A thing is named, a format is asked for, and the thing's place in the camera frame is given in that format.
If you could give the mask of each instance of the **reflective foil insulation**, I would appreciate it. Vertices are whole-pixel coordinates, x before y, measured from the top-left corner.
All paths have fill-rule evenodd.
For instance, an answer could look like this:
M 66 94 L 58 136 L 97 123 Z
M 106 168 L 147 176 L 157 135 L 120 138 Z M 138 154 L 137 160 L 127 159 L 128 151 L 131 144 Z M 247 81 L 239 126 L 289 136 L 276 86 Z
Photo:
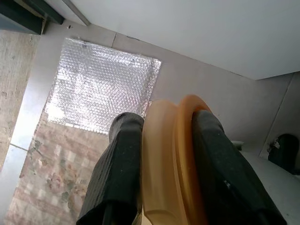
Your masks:
M 108 134 L 120 113 L 145 116 L 161 62 L 66 38 L 46 113 L 62 125 Z

